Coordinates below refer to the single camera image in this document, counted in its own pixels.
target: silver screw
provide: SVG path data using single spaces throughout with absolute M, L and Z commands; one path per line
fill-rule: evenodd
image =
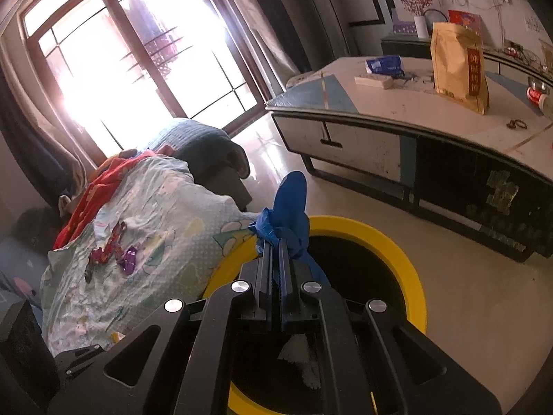
M 373 299 L 369 303 L 369 309 L 373 312 L 384 312 L 388 306 L 381 299 Z
M 250 285 L 246 281 L 234 281 L 231 285 L 231 289 L 236 293 L 243 293 L 250 288 Z
M 178 312 L 182 309 L 182 301 L 180 299 L 170 299 L 165 303 L 165 310 L 167 312 Z
M 317 293 L 321 288 L 321 284 L 315 281 L 308 281 L 303 285 L 303 289 L 307 293 Z

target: white vase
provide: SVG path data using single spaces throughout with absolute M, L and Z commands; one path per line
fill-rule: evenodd
M 428 39 L 430 37 L 428 35 L 427 20 L 424 18 L 424 15 L 415 16 L 415 26 L 416 33 L 420 39 Z

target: beige curtain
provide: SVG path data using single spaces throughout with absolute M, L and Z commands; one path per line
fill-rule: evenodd
M 27 120 L 37 129 L 37 133 L 50 145 L 59 150 L 71 164 L 76 188 L 75 193 L 78 195 L 86 186 L 87 171 L 92 172 L 95 170 L 95 164 L 79 147 L 75 139 L 65 128 L 63 122 L 59 119 L 49 120 L 46 118 L 45 114 L 38 110 L 29 98 L 16 74 L 3 39 L 0 39 L 0 65 L 2 65 L 10 90 Z M 65 204 L 62 204 L 60 206 L 62 215 L 65 212 L 64 209 Z
M 288 79 L 299 74 L 299 70 L 284 52 L 259 3 L 257 0 L 226 1 L 234 13 L 238 11 L 237 16 L 242 25 L 247 26 L 250 41 L 254 40 L 255 43 L 252 52 L 257 55 L 261 53 L 264 56 L 263 59 L 269 65 L 270 70 L 264 67 L 265 74 L 271 74 L 272 72 L 274 76 L 267 77 L 268 84 L 271 85 L 274 81 L 271 78 L 275 78 L 280 86 L 280 91 L 284 90 Z

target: yellow trash can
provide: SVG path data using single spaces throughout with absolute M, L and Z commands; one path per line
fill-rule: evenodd
M 256 237 L 248 239 L 221 261 L 209 281 L 204 297 L 211 295 L 221 285 L 235 280 L 242 264 L 256 258 L 255 241 Z M 371 298 L 383 299 L 404 313 L 407 320 L 421 332 L 426 333 L 427 306 L 416 270 L 403 251 L 383 233 L 355 220 L 313 216 L 310 217 L 309 253 L 344 298 L 362 303 Z M 264 341 L 270 343 L 259 346 L 255 339 L 241 340 L 234 363 L 229 408 L 238 415 L 321 413 L 317 391 L 301 388 L 293 379 L 268 382 L 261 376 L 251 376 L 249 382 L 245 380 L 246 374 L 255 374 L 251 367 L 255 367 L 256 361 L 260 360 L 256 355 L 264 351 L 272 354 L 272 362 L 278 362 L 279 367 L 294 366 L 275 360 L 275 354 L 278 355 L 286 338 L 269 340 L 267 337 Z M 247 360 L 240 360 L 247 357 L 253 358 L 249 365 L 245 364 Z M 282 397 L 291 394 L 295 398 Z M 294 403 L 301 407 L 290 406 Z

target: red blanket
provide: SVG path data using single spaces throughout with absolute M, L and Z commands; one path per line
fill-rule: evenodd
M 52 249 L 61 248 L 77 238 L 85 226 L 96 217 L 100 208 L 110 200 L 125 175 L 142 159 L 155 155 L 153 151 L 146 150 L 133 159 L 113 159 L 108 169 L 88 185 L 69 223 L 57 236 Z

